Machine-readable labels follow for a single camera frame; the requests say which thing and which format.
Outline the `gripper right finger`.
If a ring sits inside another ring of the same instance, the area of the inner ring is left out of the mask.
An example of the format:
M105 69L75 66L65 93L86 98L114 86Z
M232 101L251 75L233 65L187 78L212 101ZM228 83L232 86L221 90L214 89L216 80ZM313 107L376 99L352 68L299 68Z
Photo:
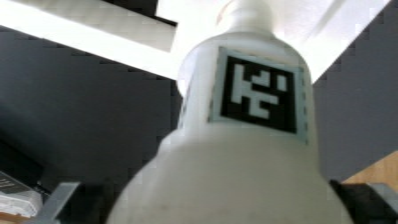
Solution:
M398 224L398 192L384 183L368 183L372 190L368 224Z

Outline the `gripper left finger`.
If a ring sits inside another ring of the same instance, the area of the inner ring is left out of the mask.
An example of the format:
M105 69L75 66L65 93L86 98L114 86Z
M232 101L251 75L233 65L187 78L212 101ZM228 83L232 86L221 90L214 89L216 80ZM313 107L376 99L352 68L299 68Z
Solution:
M61 224L59 216L66 209L66 205L77 192L79 186L79 182L63 182L59 184L57 189L43 205L43 209L38 213L40 224Z

